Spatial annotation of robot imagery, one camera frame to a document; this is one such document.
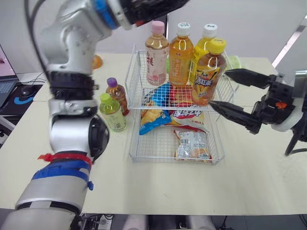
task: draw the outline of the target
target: computer mouse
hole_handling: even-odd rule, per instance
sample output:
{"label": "computer mouse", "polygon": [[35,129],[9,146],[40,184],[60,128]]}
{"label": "computer mouse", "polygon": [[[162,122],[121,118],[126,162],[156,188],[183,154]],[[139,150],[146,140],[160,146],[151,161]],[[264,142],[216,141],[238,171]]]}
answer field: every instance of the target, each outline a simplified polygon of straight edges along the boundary
{"label": "computer mouse", "polygon": [[35,93],[35,86],[34,85],[25,85],[21,89],[21,94],[23,97],[30,97]]}

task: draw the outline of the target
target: snack bag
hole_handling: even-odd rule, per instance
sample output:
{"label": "snack bag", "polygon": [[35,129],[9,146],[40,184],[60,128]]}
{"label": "snack bag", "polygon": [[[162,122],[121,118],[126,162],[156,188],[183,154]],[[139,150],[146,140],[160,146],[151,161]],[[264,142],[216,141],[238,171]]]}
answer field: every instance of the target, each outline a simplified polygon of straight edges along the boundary
{"label": "snack bag", "polygon": [[174,133],[180,141],[180,145],[175,152],[176,158],[187,158],[179,159],[182,161],[212,163],[206,132],[181,132],[175,130]]}
{"label": "snack bag", "polygon": [[[164,84],[154,90],[152,95],[146,95],[145,106],[166,106],[169,100],[170,84]],[[167,110],[147,109],[141,113],[140,135],[144,135],[156,127],[171,122]]]}
{"label": "snack bag", "polygon": [[[198,108],[198,106],[191,103],[178,104],[179,107]],[[194,131],[209,132],[205,124],[204,111],[197,110],[174,110],[171,115],[171,122],[165,126],[177,126],[180,128],[187,128]]]}
{"label": "snack bag", "polygon": [[170,89],[170,104],[172,107],[178,107],[180,103],[192,103],[192,86],[185,85],[180,87],[171,86]]}

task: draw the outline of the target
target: bottle label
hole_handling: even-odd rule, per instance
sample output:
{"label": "bottle label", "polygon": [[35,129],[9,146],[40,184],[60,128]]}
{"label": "bottle label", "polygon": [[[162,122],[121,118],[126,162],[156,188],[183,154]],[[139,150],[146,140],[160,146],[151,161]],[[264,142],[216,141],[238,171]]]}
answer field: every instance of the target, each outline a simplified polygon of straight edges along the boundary
{"label": "bottle label", "polygon": [[150,84],[160,85],[166,80],[166,58],[169,48],[146,48],[147,80]]}
{"label": "bottle label", "polygon": [[171,49],[169,81],[174,85],[185,85],[189,79],[193,51],[183,50],[178,52]]}
{"label": "bottle label", "polygon": [[217,84],[217,80],[219,79],[220,75],[220,67],[214,69],[208,69],[208,67],[198,67],[193,87],[194,90],[196,90],[197,96],[206,96],[211,88],[213,88],[213,85]]}
{"label": "bottle label", "polygon": [[126,112],[128,110],[128,103],[126,97],[118,98],[117,101],[120,104],[121,112]]}
{"label": "bottle label", "polygon": [[109,124],[110,129],[115,132],[120,132],[126,128],[126,120],[121,112],[121,109],[118,109],[113,114],[103,114],[103,117]]}
{"label": "bottle label", "polygon": [[198,61],[200,60],[201,57],[205,56],[208,53],[209,53],[208,50],[204,50],[204,49],[200,48],[199,46],[194,47],[193,60],[192,60],[192,63],[191,63],[191,74],[190,74],[190,83],[191,84],[193,84],[193,82],[195,81]]}

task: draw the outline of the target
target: green bottle cap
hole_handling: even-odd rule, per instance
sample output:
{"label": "green bottle cap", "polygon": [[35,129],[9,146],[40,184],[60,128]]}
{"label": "green bottle cap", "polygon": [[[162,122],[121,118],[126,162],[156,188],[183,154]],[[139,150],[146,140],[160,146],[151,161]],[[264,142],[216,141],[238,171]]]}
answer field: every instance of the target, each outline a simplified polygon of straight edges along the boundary
{"label": "green bottle cap", "polygon": [[100,95],[100,100],[103,104],[110,104],[112,102],[112,97],[108,93],[102,93]]}

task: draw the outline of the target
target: white bottle cap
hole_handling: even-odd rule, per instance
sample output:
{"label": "white bottle cap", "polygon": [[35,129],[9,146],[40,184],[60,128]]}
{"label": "white bottle cap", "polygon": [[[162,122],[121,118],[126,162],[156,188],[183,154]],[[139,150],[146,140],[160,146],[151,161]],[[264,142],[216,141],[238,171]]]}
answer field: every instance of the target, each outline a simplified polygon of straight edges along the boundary
{"label": "white bottle cap", "polygon": [[206,24],[203,27],[203,32],[202,32],[203,37],[216,37],[216,35],[217,35],[216,24]]}
{"label": "white bottle cap", "polygon": [[189,36],[191,25],[189,23],[179,23],[177,25],[177,35]]}

